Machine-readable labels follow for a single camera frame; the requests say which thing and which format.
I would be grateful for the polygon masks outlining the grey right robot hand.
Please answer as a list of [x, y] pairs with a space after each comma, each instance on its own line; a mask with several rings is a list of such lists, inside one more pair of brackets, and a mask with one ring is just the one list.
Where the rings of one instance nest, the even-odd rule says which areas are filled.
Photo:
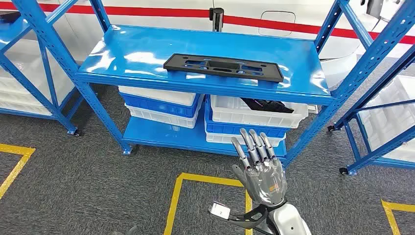
[[276, 207], [285, 201], [287, 182], [282, 163], [267, 135], [254, 129], [240, 129], [247, 157], [236, 137], [231, 138], [243, 167], [234, 164], [232, 172], [244, 186], [250, 198], [262, 205]]

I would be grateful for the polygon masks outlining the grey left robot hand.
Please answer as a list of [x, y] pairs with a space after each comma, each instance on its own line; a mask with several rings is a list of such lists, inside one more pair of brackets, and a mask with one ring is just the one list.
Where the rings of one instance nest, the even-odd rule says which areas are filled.
[[136, 230], [137, 230], [137, 226], [133, 226], [126, 233], [122, 233], [119, 231], [113, 231], [110, 233], [110, 235], [134, 235]]

